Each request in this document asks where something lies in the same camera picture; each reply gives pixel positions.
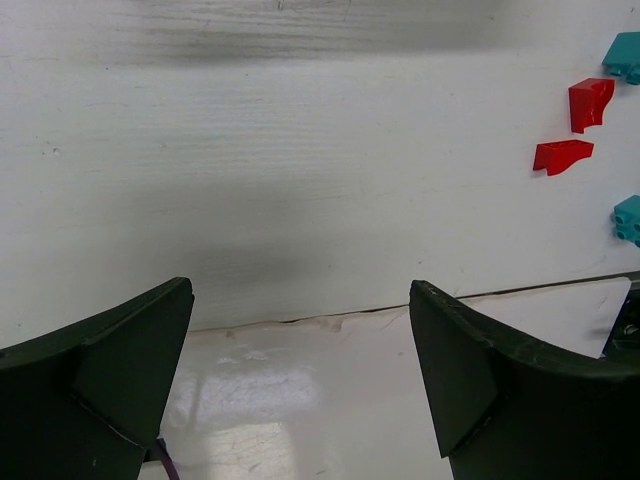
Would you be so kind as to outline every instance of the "red lego brick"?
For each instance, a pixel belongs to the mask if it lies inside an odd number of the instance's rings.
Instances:
[[[571,131],[584,133],[592,125],[602,125],[602,115],[613,97],[616,82],[609,78],[587,78],[569,87]]]
[[[534,170],[547,169],[547,175],[558,175],[583,158],[593,155],[593,143],[582,140],[540,143],[536,149]]]

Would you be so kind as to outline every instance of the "white floor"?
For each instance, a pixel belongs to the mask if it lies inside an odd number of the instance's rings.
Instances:
[[[622,279],[467,302],[597,356],[628,289]],[[190,334],[162,433],[183,480],[452,478],[406,307]],[[167,477],[151,464],[139,478]]]

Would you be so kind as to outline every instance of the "teal plastic block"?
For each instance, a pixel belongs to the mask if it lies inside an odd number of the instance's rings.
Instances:
[[[640,247],[640,197],[633,195],[613,208],[613,234]]]
[[[631,85],[640,85],[640,32],[619,33],[602,64],[614,77],[624,77]]]

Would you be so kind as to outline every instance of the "purple wire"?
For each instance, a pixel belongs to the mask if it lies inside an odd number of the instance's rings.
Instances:
[[[154,444],[154,450],[156,451],[158,457],[160,457],[160,461],[162,462],[162,466],[169,476],[169,480],[180,480],[180,475],[178,475],[176,466],[173,464],[173,460],[171,460],[171,457],[169,456],[169,453],[167,452],[167,449],[165,448],[162,440],[156,440],[156,443]]]

